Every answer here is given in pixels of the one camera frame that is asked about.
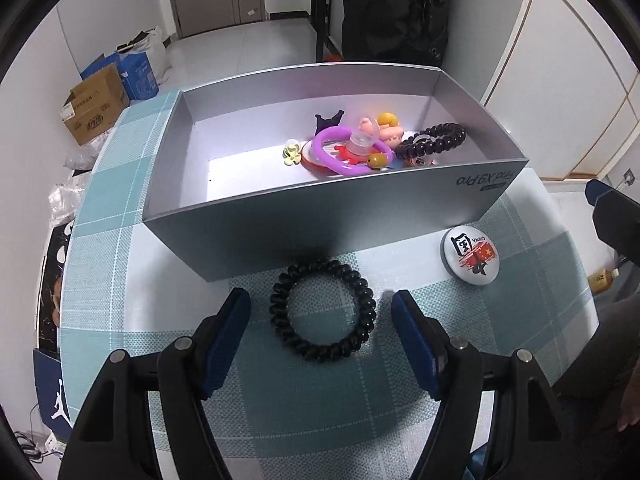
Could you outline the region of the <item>person's right hand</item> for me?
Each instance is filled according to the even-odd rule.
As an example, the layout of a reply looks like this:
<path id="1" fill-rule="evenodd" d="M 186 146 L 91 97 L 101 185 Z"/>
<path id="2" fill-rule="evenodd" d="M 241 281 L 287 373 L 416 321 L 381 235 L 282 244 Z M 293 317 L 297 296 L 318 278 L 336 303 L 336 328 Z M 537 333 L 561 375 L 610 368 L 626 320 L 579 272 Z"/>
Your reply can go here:
<path id="1" fill-rule="evenodd" d="M 624 391 L 620 412 L 617 419 L 617 430 L 623 431 L 629 426 L 638 424 L 640 420 L 640 378 L 633 374 Z"/>

